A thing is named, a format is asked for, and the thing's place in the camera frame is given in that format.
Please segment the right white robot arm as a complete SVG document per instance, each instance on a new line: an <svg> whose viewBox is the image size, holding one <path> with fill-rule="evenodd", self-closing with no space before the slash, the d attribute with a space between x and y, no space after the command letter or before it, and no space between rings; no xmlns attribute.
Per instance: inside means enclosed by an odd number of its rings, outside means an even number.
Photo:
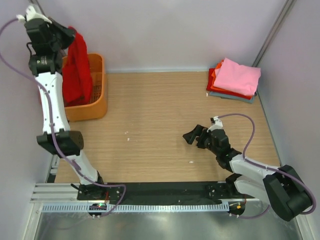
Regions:
<svg viewBox="0 0 320 240"><path fill-rule="evenodd" d="M268 166L244 158L231 147L221 127L197 125L182 137L189 145L196 142L198 148L212 152L218 165L232 173L227 181L237 192L265 202L282 220L289 222L315 208L314 196L293 167Z"/></svg>

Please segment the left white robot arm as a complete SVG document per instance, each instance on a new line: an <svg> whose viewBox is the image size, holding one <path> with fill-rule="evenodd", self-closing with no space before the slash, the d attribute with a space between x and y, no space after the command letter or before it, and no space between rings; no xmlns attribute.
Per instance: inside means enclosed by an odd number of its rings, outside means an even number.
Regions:
<svg viewBox="0 0 320 240"><path fill-rule="evenodd" d="M61 50L75 39L75 31L56 21L35 17L24 23L35 53L28 66L38 85L42 113L42 134L36 137L43 149L68 162L79 177L82 193L105 187L99 172L84 152L84 138L80 131L70 129L63 101Z"/></svg>

